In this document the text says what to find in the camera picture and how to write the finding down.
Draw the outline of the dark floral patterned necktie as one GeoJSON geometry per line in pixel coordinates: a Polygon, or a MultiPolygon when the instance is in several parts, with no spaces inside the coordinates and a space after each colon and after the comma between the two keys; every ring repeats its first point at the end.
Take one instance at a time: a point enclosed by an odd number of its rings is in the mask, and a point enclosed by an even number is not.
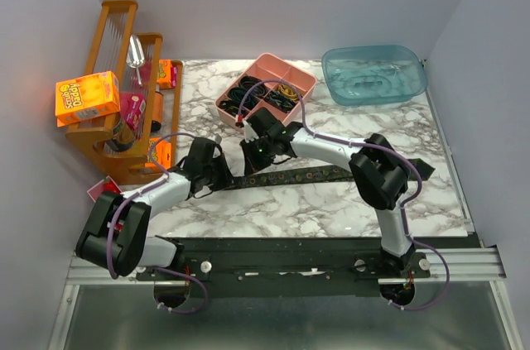
{"type": "Polygon", "coordinates": [[[235,190],[274,185],[303,185],[314,183],[353,182],[349,170],[336,165],[319,165],[290,170],[258,173],[248,176],[221,177],[217,190],[235,190]]]}

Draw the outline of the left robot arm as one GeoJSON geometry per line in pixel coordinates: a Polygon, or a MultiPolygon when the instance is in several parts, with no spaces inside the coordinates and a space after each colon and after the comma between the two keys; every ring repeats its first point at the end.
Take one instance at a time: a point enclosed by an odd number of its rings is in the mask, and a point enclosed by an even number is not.
{"type": "Polygon", "coordinates": [[[177,243],[147,235],[150,220],[208,188],[233,183],[221,145],[195,138],[179,165],[140,188],[104,191],[96,200],[75,246],[77,257],[108,270],[113,278],[152,267],[167,280],[183,272],[177,243]]]}

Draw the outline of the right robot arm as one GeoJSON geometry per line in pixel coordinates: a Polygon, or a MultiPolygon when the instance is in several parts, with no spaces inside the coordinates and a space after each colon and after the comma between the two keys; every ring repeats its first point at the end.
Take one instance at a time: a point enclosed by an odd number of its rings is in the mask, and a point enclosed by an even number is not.
{"type": "Polygon", "coordinates": [[[398,277],[409,270],[415,247],[405,218],[398,212],[398,203],[403,201],[414,166],[395,152],[383,136],[374,134],[356,141],[316,133],[303,122],[284,125],[266,108],[247,119],[238,115],[236,127],[244,134],[240,146],[245,175],[274,165],[278,156],[324,161],[349,170],[362,200],[376,211],[383,271],[398,277]]]}

